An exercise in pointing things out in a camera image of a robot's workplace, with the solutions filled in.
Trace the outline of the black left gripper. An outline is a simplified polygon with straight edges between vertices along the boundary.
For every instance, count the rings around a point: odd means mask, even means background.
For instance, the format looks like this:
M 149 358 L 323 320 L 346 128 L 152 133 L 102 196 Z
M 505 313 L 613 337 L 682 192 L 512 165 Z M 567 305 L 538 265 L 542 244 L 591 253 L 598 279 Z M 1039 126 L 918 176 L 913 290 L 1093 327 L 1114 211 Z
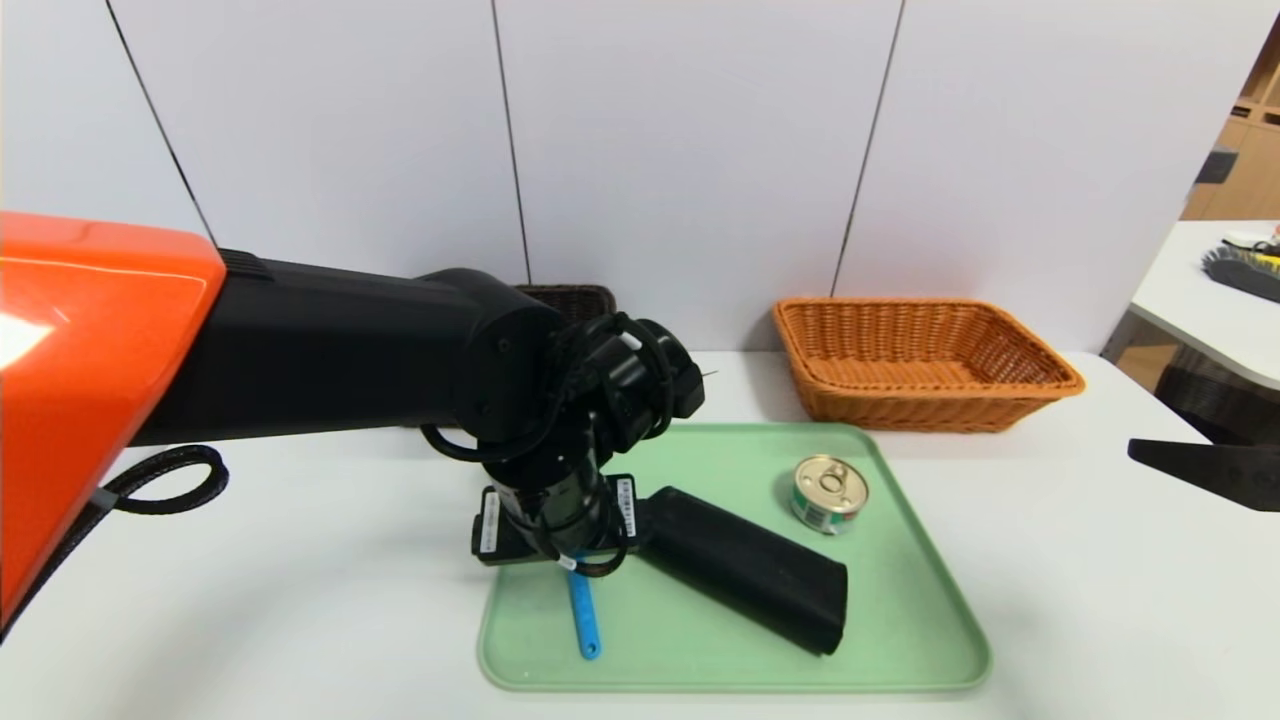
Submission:
M 602 473 L 591 455 L 529 455 L 484 470 L 471 553 L 486 566 L 617 568 L 639 546 L 634 478 Z

